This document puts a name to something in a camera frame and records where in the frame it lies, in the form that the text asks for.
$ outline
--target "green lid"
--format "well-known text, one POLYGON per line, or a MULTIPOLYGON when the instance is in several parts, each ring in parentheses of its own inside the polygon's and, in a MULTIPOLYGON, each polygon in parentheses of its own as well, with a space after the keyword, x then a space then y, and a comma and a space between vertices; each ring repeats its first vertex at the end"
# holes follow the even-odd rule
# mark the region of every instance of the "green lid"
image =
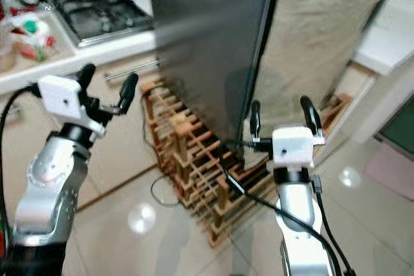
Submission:
POLYGON ((31 34, 34 34, 38 30, 38 25, 35 21, 26 21, 25 30, 31 34))

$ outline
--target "cabinet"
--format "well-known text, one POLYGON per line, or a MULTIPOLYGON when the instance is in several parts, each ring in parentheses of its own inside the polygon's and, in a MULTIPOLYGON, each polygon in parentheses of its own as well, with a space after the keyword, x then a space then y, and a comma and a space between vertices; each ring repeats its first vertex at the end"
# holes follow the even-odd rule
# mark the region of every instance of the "cabinet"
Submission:
MULTIPOLYGON (((2 95, 0 109, 3 111, 8 95, 2 95)), ((43 104, 33 95, 20 95, 9 111, 3 133, 3 180, 5 201, 10 223, 14 221, 17 204, 26 188, 27 167, 34 155, 45 145, 49 132, 60 129, 45 111, 43 104)), ((98 197, 90 177, 83 183, 78 205, 98 197)))
MULTIPOLYGON (((140 76, 153 72, 156 67, 154 54, 133 56, 99 66, 88 88, 90 96, 101 99, 102 104, 116 104, 127 72, 136 69, 140 76)), ((114 116, 107 126, 103 139, 98 139, 91 149, 89 175, 100 193, 119 186, 156 164, 152 150, 142 136, 141 93, 136 88, 135 98, 125 116, 114 116)))

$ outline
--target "tile floor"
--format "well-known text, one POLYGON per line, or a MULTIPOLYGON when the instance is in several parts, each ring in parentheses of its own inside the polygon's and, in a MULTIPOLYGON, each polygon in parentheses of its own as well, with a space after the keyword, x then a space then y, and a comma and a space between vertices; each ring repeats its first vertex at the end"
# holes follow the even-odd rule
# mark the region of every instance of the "tile floor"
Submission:
MULTIPOLYGON (((334 235, 358 276, 414 276, 414 204, 364 176, 378 148, 346 143, 317 169, 334 235), (357 188, 345 187, 344 169, 360 173, 357 188)), ((65 276, 282 276, 281 233, 274 214, 262 209, 217 249, 182 207, 152 198, 156 169, 78 214, 68 245, 65 276), (129 212, 151 204, 157 221, 146 235, 133 233, 129 212)))

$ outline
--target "kitchen counter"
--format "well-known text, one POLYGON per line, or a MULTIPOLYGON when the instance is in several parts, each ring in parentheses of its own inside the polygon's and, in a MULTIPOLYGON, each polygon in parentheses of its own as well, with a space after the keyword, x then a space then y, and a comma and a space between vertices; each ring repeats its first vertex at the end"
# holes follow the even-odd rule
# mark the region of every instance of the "kitchen counter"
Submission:
POLYGON ((414 55, 414 0, 385 0, 363 33, 353 61, 387 76, 414 55))
MULTIPOLYGON (((133 1, 144 11, 152 14, 150 0, 133 1)), ((48 15, 49 18, 57 21, 57 17, 53 11, 43 12, 42 14, 48 15)), ((59 29, 61 31, 59 35, 68 43, 67 48, 70 50, 69 54, 72 56, 48 63, 39 63, 38 65, 23 70, 12 69, 11 71, 1 73, 0 94, 20 89, 47 74, 71 74, 78 71, 86 63, 94 63, 98 66, 135 54, 143 54, 155 50, 155 35, 152 30, 110 40, 91 47, 76 48, 70 41, 63 27, 59 27, 59 29)))

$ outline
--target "stove burner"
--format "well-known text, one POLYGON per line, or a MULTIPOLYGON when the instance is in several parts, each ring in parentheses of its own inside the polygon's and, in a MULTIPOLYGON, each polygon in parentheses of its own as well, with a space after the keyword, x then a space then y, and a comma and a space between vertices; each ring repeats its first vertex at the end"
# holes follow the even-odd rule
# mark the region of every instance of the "stove burner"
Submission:
POLYGON ((130 0, 52 0, 78 47, 152 29, 152 18, 130 0))

